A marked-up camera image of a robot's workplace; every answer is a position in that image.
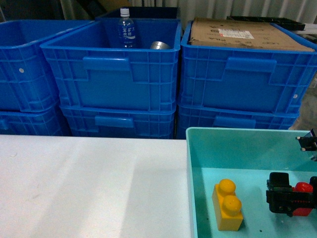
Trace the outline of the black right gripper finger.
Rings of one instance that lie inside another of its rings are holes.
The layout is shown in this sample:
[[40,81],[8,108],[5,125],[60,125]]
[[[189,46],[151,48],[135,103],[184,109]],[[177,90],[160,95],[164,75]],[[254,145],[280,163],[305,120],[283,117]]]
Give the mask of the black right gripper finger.
[[309,184],[313,187],[313,192],[316,192],[317,191],[317,176],[311,177]]

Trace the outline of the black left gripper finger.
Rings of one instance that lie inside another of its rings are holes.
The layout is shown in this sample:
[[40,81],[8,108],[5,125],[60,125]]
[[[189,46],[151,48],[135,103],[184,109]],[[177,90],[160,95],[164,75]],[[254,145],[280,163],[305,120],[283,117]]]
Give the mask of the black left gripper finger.
[[268,179],[268,188],[291,188],[289,174],[284,172],[271,172]]

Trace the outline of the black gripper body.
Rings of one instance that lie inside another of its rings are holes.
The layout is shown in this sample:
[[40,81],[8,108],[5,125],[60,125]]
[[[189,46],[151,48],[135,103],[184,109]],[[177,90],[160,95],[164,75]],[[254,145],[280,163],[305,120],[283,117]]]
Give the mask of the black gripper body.
[[294,191],[292,188],[269,189],[266,191],[266,202],[272,213],[307,217],[317,208],[317,192]]

